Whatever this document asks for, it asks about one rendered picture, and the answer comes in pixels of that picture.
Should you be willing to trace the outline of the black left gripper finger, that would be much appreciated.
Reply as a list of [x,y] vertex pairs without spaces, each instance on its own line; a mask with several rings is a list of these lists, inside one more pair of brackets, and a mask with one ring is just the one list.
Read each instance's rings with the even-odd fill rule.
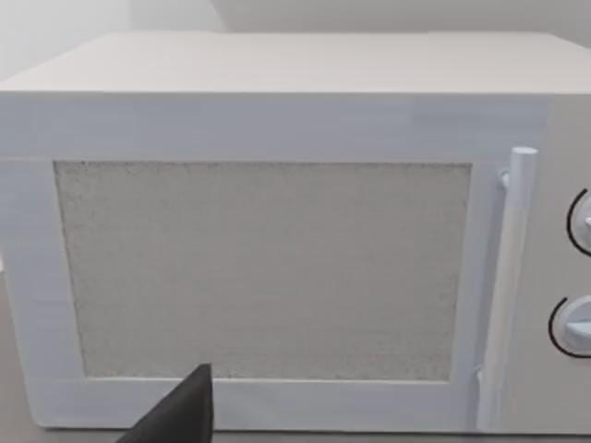
[[212,443],[211,364],[197,366],[115,443]]

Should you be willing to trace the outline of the pale microwave door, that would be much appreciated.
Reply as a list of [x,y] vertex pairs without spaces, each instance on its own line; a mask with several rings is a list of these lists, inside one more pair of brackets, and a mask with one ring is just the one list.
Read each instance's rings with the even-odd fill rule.
[[474,425],[499,162],[0,162],[30,412],[133,425],[197,365],[228,431]]

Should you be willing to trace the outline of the pale microwave oven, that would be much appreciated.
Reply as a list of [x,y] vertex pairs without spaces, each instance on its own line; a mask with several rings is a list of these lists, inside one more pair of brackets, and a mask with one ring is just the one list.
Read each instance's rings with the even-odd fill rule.
[[547,332],[591,295],[566,216],[591,192],[591,51],[539,33],[131,32],[0,83],[0,162],[499,162],[478,372],[511,151],[539,151],[500,425],[591,435],[591,360]]

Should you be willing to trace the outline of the white microwave knob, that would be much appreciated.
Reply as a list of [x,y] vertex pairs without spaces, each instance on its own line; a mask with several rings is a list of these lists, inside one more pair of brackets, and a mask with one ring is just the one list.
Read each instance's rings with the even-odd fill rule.
[[566,233],[578,252],[591,257],[591,192],[587,188],[576,195],[568,208]]
[[558,352],[573,359],[591,360],[591,295],[562,298],[551,311],[547,332]]

